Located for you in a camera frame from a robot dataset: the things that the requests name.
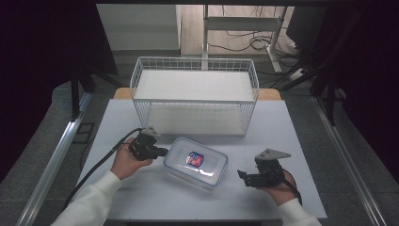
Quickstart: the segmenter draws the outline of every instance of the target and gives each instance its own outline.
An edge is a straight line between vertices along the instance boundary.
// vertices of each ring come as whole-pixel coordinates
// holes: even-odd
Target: container label
[[[200,165],[202,165],[202,162],[203,162],[203,155],[200,154],[200,153],[192,152],[192,153],[190,153],[190,154],[187,156],[185,162],[186,162],[188,165],[190,165],[190,166],[193,166],[193,167],[198,168],[198,167],[200,167]]]

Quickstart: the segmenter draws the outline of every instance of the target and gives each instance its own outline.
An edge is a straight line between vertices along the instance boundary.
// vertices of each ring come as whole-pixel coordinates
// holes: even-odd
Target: white table
[[[131,130],[141,127],[131,100],[110,100],[80,179]],[[156,146],[170,148],[176,137],[161,137]],[[258,173],[254,157],[265,148],[290,153],[281,165],[295,177],[304,208],[326,218],[295,129],[283,101],[258,101],[245,137],[188,137],[225,153],[229,165],[219,186],[206,192],[166,172],[163,158],[123,181],[108,218],[126,221],[268,220],[279,218],[277,206],[264,192],[246,187],[237,170]],[[87,180],[110,169],[112,156]]]

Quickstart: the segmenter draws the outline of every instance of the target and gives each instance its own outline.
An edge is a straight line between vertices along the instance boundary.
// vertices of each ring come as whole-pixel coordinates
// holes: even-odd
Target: gripper camera
[[[284,179],[284,171],[278,159],[290,156],[289,153],[266,149],[255,156],[255,163],[259,174],[247,174],[244,171],[238,170],[238,176],[244,180],[246,186],[278,186]]]
[[[166,156],[168,149],[153,146],[156,143],[156,137],[160,137],[151,126],[144,128],[139,132],[135,140],[129,144],[129,150],[139,161],[146,159],[156,159],[158,156]]]

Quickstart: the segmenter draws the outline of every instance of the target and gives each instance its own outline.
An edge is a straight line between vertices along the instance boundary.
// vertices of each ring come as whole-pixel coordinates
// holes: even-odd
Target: gray floor
[[[116,79],[126,86],[128,85],[138,56],[173,56],[175,54],[159,52],[116,53],[115,59],[120,73]],[[253,60],[258,71],[272,72],[270,63],[264,57],[253,57]],[[258,73],[258,76],[260,83],[279,78],[264,73]],[[95,136],[106,104],[116,90],[115,87],[98,77],[93,76],[93,78],[97,84],[97,89],[92,93],[92,99],[83,123],[92,123],[94,132],[89,138],[85,134],[76,135],[74,140],[76,143],[73,143],[69,148],[34,225],[49,225],[61,212],[62,205],[80,174],[80,158],[83,155],[84,160],[89,150],[88,144],[88,149],[83,153],[86,146],[84,141]],[[271,84],[266,83],[263,88],[268,88]],[[311,81],[308,81],[294,89],[283,92],[281,96],[288,106],[311,174],[327,211],[328,219],[322,219],[321,222],[323,225],[372,225],[308,93],[310,84]],[[56,148],[70,116],[71,95],[70,86],[67,83],[55,89],[53,103],[40,128],[32,137],[8,177],[0,185],[1,225],[15,225],[17,222],[52,155],[52,151]],[[392,179],[373,150],[346,117],[340,103],[335,105],[335,120],[337,123],[336,129],[339,131],[367,186],[373,192],[387,225],[399,225],[399,218],[396,216],[399,212],[397,205],[399,202],[398,184]],[[267,225],[280,224],[279,221],[273,221]],[[125,224],[107,221],[105,225]],[[133,225],[161,224],[134,223]]]

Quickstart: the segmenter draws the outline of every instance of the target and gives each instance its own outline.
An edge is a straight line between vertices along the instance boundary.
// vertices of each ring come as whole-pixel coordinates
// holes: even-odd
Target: white sleeve
[[[290,200],[279,206],[283,226],[321,226],[319,220],[308,214],[298,199]]]
[[[120,185],[121,181],[114,173],[106,172],[96,183],[78,192],[52,225],[103,225],[112,197]]]

